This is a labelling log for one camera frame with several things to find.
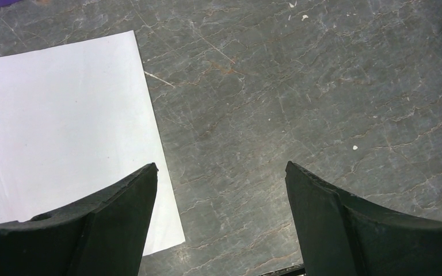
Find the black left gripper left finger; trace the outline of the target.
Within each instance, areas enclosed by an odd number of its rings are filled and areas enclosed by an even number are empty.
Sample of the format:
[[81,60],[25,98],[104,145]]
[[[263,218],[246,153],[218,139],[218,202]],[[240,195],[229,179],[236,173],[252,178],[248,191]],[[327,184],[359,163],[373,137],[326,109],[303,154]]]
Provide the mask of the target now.
[[137,275],[157,195],[147,164],[25,222],[0,224],[0,275]]

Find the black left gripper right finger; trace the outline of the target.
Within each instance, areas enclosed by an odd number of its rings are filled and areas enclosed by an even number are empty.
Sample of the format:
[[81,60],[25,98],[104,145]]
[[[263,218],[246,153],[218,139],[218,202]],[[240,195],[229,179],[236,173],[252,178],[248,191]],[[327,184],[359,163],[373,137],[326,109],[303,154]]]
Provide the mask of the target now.
[[285,172],[308,275],[442,275],[442,221],[367,201],[293,162]]

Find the white paper sheets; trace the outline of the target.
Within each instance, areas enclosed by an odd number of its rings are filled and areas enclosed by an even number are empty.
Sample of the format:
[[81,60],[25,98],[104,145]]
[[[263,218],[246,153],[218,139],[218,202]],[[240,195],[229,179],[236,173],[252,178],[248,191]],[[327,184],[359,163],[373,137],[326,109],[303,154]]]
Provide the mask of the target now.
[[133,31],[0,57],[0,223],[28,221],[155,163],[143,253],[185,241]]

